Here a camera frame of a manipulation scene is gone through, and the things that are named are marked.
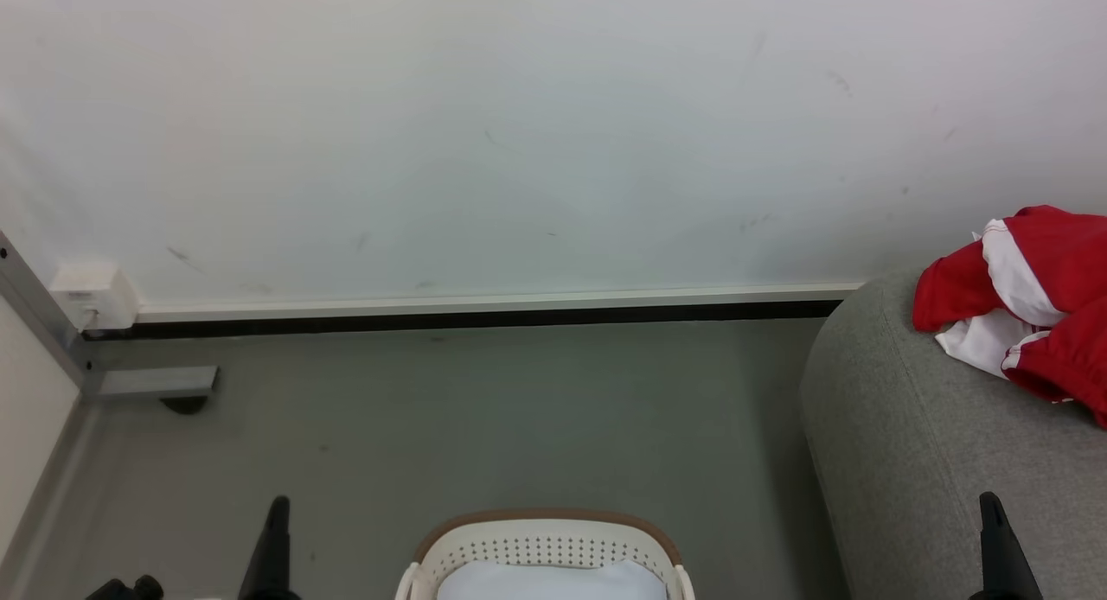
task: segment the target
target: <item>gray sofa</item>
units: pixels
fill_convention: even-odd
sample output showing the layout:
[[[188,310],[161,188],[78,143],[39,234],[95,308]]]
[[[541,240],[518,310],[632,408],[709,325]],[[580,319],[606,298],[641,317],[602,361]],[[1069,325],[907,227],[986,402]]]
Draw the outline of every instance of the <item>gray sofa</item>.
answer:
[[[920,271],[858,289],[804,375],[804,426],[853,599],[979,591],[985,490],[1003,499],[1047,600],[1107,598],[1107,431],[917,333]]]

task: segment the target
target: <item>electrical outlet box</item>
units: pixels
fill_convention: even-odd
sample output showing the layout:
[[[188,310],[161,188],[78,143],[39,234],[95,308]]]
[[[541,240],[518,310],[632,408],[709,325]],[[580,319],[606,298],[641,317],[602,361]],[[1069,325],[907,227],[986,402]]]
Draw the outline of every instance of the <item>electrical outlet box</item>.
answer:
[[[81,332],[131,328],[138,317],[138,297],[114,263],[63,265],[50,293]]]

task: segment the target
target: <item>metal frame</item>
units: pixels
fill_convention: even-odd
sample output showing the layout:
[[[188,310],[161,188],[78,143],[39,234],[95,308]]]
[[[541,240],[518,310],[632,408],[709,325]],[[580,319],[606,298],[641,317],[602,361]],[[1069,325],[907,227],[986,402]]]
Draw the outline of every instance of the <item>metal frame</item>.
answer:
[[[91,344],[70,323],[3,231],[0,231],[0,296],[19,313],[86,399],[206,397],[211,394],[217,366],[102,369]]]

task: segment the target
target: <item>floor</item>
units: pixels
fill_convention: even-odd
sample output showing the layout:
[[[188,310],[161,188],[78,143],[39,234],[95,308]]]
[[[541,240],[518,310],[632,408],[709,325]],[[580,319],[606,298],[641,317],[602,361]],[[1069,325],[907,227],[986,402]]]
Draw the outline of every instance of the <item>floor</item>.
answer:
[[[819,324],[104,343],[108,366],[217,363],[218,393],[103,407],[32,597],[151,573],[234,598],[284,494],[307,599],[392,598],[432,526],[525,506],[648,518],[704,599],[847,598],[797,410]]]

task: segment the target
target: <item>white plastic basket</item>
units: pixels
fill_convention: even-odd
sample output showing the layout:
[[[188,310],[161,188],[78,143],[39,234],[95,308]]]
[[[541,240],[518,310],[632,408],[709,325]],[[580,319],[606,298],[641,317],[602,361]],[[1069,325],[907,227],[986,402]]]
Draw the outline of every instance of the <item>white plastic basket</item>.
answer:
[[[661,529],[588,509],[497,509],[454,518],[423,539],[396,600],[434,600],[443,579],[469,561],[599,568],[623,560],[656,575],[670,600],[695,600],[680,552]]]

